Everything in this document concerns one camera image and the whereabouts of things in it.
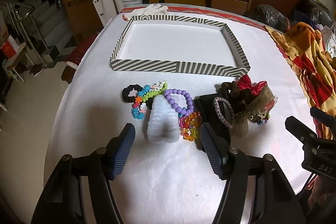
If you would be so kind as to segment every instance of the person's hand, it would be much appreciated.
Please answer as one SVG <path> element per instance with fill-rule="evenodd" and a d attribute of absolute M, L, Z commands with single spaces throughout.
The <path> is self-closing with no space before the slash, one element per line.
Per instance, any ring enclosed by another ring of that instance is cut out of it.
<path fill-rule="evenodd" d="M 308 199 L 309 208 L 312 209 L 316 204 L 325 207 L 329 204 L 329 197 L 335 193 L 336 180 L 324 176 L 317 176 L 314 188 Z"/>

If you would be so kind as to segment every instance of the hair tie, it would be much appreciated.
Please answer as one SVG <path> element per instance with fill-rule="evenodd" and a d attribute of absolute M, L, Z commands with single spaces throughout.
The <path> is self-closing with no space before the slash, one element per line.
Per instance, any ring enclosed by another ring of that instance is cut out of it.
<path fill-rule="evenodd" d="M 229 109 L 230 111 L 230 114 L 231 114 L 231 120 L 232 120 L 232 123 L 229 123 L 223 116 L 223 114 L 221 113 L 221 109 L 219 108 L 219 102 L 223 102 L 224 104 L 226 104 L 227 108 Z M 218 116 L 218 119 L 220 119 L 220 121 L 227 127 L 227 128 L 230 128 L 232 129 L 233 128 L 233 125 L 234 125 L 234 113 L 233 113 L 233 109 L 229 103 L 228 100 L 224 99 L 223 97 L 215 97 L 213 99 L 213 104 L 215 106 L 215 110 L 216 110 L 216 114 Z"/>
<path fill-rule="evenodd" d="M 135 102 L 135 96 L 128 96 L 133 89 L 136 90 L 137 92 L 140 92 L 142 90 L 142 86 L 136 84 L 136 85 L 129 85 L 127 88 L 124 88 L 121 96 L 123 97 L 125 103 Z"/>

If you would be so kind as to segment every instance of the table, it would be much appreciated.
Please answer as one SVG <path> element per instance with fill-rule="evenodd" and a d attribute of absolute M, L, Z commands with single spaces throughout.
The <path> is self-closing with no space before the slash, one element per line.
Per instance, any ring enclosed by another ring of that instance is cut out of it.
<path fill-rule="evenodd" d="M 247 155 L 273 154 L 294 191 L 299 192 L 309 172 L 301 167 L 302 144 L 285 130 L 285 119 L 293 115 L 311 129 L 315 126 L 297 77 L 268 33 L 257 28 L 260 26 L 256 22 L 219 10 L 183 5 L 169 5 L 168 11 L 183 9 L 196 17 L 214 19 L 202 11 L 210 13 L 217 21 L 225 22 L 246 54 L 252 82 L 266 80 L 278 96 L 269 122 L 261 126 L 250 123 L 249 133 L 241 139 L 233 136 L 231 146 Z M 136 128 L 133 147 L 122 174 L 110 183 L 124 223 L 211 223 L 225 181 L 213 173 L 206 154 L 195 142 L 181 137 L 173 144 L 149 143 L 145 138 L 149 113 L 145 120 L 134 119 L 131 105 L 122 101 L 121 91 L 130 84 L 167 80 L 170 88 L 185 89 L 197 97 L 214 93 L 222 82 L 233 78 L 112 70 L 109 58 L 126 24 L 121 14 L 110 21 L 83 57 L 55 117 L 44 181 L 48 180 L 62 155 L 89 155 L 98 147 L 105 147 L 127 122 L 131 122 Z M 252 183 L 249 180 L 245 221 L 249 216 Z M 87 221 L 95 223 L 86 178 L 83 178 L 83 195 Z"/>
<path fill-rule="evenodd" d="M 10 75 L 18 82 L 19 79 L 22 82 L 26 82 L 22 76 L 15 70 L 16 65 L 19 63 L 19 61 L 21 60 L 21 58 L 25 55 L 27 57 L 27 59 L 29 60 L 29 62 L 34 66 L 34 63 L 31 61 L 31 59 L 29 58 L 27 52 L 26 52 L 26 48 L 27 48 L 27 43 L 23 42 L 20 44 L 20 47 L 18 49 L 18 51 L 16 52 L 16 54 L 14 54 L 11 58 L 9 58 L 5 64 L 5 68 L 9 71 Z"/>

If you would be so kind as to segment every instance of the red box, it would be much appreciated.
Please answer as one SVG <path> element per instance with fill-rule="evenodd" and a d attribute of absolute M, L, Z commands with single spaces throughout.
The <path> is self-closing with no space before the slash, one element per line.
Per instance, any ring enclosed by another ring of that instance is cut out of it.
<path fill-rule="evenodd" d="M 4 42 L 4 44 L 2 44 L 1 50 L 7 56 L 8 59 L 16 54 L 12 45 L 7 40 Z"/>

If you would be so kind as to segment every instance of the blanket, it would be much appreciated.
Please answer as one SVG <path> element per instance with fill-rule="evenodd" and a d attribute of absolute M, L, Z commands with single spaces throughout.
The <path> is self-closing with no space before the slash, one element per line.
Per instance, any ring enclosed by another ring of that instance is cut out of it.
<path fill-rule="evenodd" d="M 323 47 L 320 31 L 303 22 L 295 24 L 285 34 L 270 27 L 266 29 L 296 73 L 308 105 L 336 116 L 336 74 Z M 320 138 L 332 139 L 329 128 L 315 119 L 314 123 Z"/>

